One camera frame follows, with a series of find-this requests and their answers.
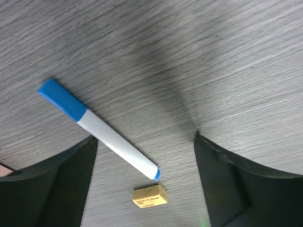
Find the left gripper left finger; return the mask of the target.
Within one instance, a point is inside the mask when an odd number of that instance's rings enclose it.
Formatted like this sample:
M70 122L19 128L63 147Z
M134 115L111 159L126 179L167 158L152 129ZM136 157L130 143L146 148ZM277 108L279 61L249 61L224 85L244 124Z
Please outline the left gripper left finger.
M2 227L79 227L97 155L89 136L0 179Z

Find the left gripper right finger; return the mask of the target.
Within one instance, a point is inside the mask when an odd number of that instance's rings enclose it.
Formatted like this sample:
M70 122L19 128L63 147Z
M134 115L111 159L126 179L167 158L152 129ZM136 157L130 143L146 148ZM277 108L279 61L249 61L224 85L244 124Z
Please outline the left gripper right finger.
M302 175L258 164L199 133L194 150L211 226L302 226Z

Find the small yellow eraser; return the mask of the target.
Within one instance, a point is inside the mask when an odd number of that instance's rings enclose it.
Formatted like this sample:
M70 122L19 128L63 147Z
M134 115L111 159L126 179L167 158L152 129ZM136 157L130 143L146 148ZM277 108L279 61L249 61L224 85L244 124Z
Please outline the small yellow eraser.
M166 204L167 192L160 184L135 189L133 202L141 209Z

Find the blue capped white marker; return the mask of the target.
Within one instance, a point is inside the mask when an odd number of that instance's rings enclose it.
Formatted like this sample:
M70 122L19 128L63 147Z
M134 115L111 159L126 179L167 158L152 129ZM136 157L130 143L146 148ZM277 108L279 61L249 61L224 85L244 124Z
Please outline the blue capped white marker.
M143 175L155 181L160 178L160 169L155 163L54 79L47 80L37 92Z

